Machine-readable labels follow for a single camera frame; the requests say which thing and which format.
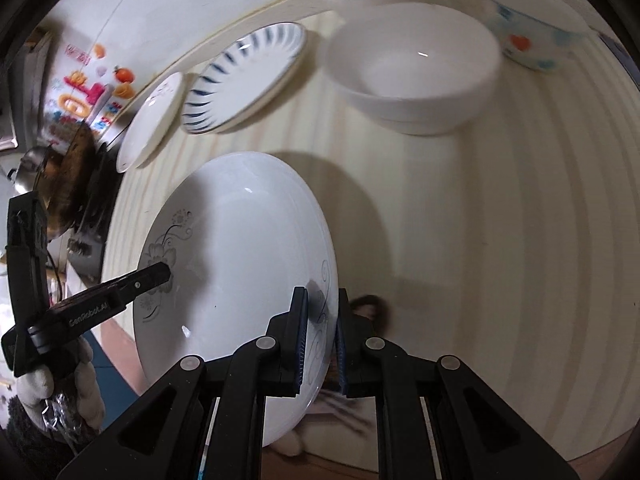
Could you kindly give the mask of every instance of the stove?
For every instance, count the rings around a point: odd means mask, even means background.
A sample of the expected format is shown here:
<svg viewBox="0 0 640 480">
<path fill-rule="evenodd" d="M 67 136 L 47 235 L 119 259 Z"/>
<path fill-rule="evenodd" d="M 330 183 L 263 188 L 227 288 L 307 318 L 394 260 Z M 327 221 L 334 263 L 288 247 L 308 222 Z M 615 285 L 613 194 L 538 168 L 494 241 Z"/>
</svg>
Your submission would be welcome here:
<svg viewBox="0 0 640 480">
<path fill-rule="evenodd" d="M 108 150 L 106 143 L 98 149 L 86 199 L 67 243 L 68 261 L 87 285 L 100 283 L 102 275 L 107 234 L 122 182 L 122 174 L 116 171 L 116 152 Z"/>
</svg>

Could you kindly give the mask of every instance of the gloved hand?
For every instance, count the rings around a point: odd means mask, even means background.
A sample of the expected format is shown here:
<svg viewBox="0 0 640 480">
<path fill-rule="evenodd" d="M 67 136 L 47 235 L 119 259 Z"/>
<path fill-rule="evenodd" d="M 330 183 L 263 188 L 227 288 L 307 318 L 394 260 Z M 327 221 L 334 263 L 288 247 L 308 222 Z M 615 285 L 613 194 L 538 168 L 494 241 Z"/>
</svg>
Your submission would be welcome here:
<svg viewBox="0 0 640 480">
<path fill-rule="evenodd" d="M 94 430 L 100 430 L 104 419 L 104 402 L 100 395 L 100 388 L 96 381 L 95 368 L 91 363 L 94 351 L 84 337 L 78 338 L 79 363 L 74 373 L 76 389 L 78 390 L 78 413 Z M 51 371 L 41 366 L 16 381 L 18 399 L 24 406 L 31 421 L 36 427 L 47 433 L 42 419 L 41 401 L 53 394 L 54 380 Z"/>
</svg>

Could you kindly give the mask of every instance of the plate with blue stripes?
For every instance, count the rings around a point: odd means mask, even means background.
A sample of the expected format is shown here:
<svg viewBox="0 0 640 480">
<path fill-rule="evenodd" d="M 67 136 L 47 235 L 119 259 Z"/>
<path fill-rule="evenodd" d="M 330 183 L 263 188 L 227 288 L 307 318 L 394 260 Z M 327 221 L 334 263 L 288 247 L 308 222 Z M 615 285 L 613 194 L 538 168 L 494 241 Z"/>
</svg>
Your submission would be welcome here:
<svg viewBox="0 0 640 480">
<path fill-rule="evenodd" d="M 182 127 L 189 134 L 203 134 L 243 122 L 293 76 L 305 46 L 305 27 L 288 22 L 236 40 L 208 63 L 187 92 Z"/>
</svg>

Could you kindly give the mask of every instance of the wooden table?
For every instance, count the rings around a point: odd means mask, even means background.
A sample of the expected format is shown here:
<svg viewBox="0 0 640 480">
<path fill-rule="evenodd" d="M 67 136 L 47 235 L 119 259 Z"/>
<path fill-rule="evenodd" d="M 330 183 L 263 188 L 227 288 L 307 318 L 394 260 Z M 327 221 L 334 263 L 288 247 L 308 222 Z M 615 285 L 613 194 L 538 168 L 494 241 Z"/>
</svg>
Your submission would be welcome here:
<svg viewBox="0 0 640 480">
<path fill-rule="evenodd" d="M 473 0 L 435 1 L 476 12 Z M 325 12 L 302 23 L 315 49 L 341 20 Z M 460 356 L 567 459 L 631 428 L 640 94 L 605 45 L 593 36 L 550 75 L 505 60 L 487 110 L 439 137 L 376 125 L 345 105 L 314 58 L 234 133 L 189 136 L 174 123 L 124 177 L 103 279 L 137 267 L 162 204 L 202 164 L 272 153 L 315 193 L 340 286 L 392 305 L 387 338 L 420 357 Z M 117 321 L 134 337 L 131 309 Z M 319 423 L 303 434 L 316 454 L 377 467 L 374 431 Z"/>
</svg>

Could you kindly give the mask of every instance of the small white plate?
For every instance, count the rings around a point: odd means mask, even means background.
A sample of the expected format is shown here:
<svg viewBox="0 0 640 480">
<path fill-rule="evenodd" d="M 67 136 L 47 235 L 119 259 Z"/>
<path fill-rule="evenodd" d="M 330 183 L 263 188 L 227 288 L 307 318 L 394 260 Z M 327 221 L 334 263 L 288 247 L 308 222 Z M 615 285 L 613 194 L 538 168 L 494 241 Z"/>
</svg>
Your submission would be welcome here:
<svg viewBox="0 0 640 480">
<path fill-rule="evenodd" d="M 267 104 L 293 76 L 306 45 L 297 23 L 254 30 L 217 56 L 197 78 L 182 107 L 190 134 L 222 132 Z"/>
<path fill-rule="evenodd" d="M 116 160 L 118 173 L 137 168 L 153 153 L 174 120 L 183 92 L 184 76 L 176 72 L 146 98 L 120 146 Z"/>
<path fill-rule="evenodd" d="M 171 279 L 133 307 L 138 355 L 151 383 L 185 355 L 217 359 L 264 335 L 271 317 L 289 310 L 294 287 L 306 286 L 300 394 L 267 399 L 264 445 L 295 427 L 326 375 L 338 314 L 334 247 L 304 180 L 265 153 L 209 161 L 162 206 L 138 268 L 160 261 Z"/>
</svg>

